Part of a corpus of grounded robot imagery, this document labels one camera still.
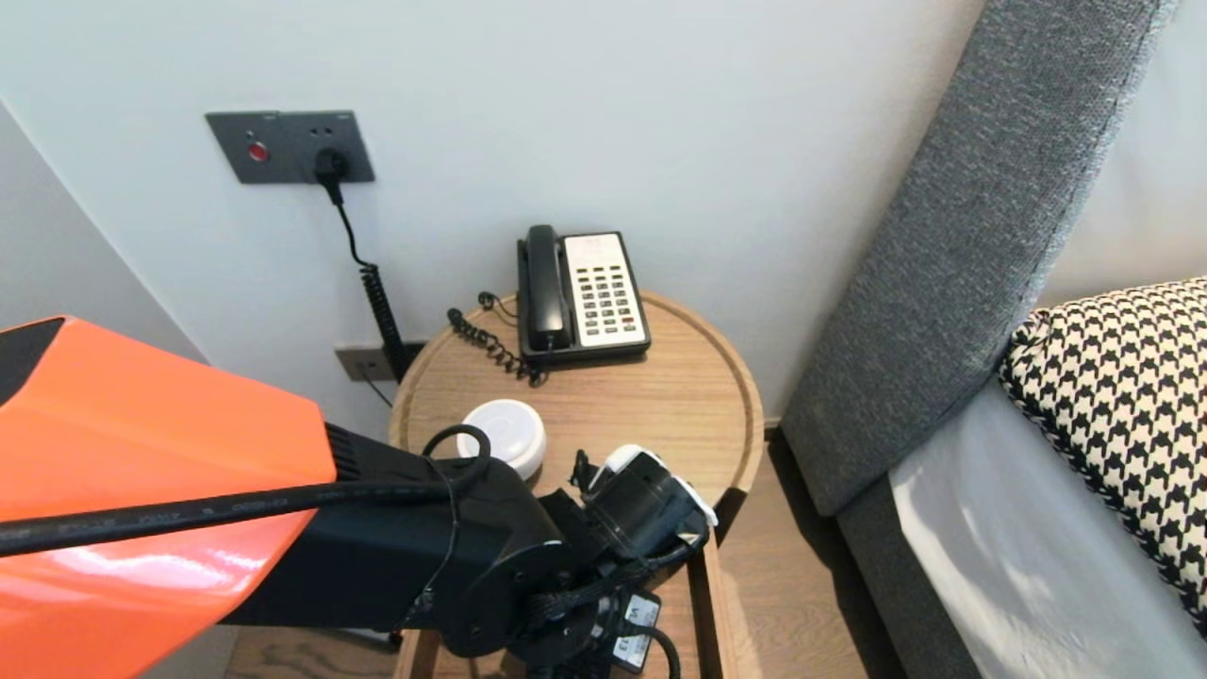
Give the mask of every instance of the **round wooden side table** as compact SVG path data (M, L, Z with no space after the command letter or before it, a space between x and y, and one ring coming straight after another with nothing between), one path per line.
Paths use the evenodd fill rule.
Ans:
M530 480L538 497L562 487L577 498L567 482L575 452L582 449L601 464L624 444L658 453L712 505L730 488L745 494L763 447L763 406L746 365L721 332L687 308L649 292L641 299L653 338L643 362L555 370L536 388L447 327L398 386L390 443L419 452L479 404L517 399L536 409L548 434L544 464ZM514 294L502 304L514 309ZM466 318L518 353L515 318L497 305ZM451 439L435 453L455 455Z

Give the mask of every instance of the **black telephone handset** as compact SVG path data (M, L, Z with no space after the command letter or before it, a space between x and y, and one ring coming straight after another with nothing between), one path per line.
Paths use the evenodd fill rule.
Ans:
M619 232L559 238L552 226L533 226L517 253L524 361L549 367L649 349L649 326Z
M527 262L524 315L533 350L548 352L570 345L568 305L561 281L561 242L552 226L529 229L523 257Z

